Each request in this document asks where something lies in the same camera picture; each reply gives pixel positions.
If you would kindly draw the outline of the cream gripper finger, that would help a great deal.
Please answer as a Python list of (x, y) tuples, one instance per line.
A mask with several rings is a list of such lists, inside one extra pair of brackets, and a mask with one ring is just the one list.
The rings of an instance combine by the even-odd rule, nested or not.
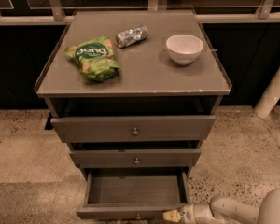
[(163, 214), (163, 219), (170, 221), (170, 222), (174, 222), (174, 223), (178, 223), (181, 219), (181, 216), (179, 214), (179, 211), (176, 210), (171, 210), (171, 211), (165, 211)]

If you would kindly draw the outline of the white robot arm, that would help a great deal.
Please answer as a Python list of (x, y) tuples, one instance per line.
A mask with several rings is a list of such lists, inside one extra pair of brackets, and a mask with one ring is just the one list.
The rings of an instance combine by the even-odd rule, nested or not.
[(210, 203), (186, 204), (162, 216), (180, 224), (231, 224), (232, 220), (240, 224), (280, 224), (280, 189), (271, 190), (260, 208), (218, 195)]

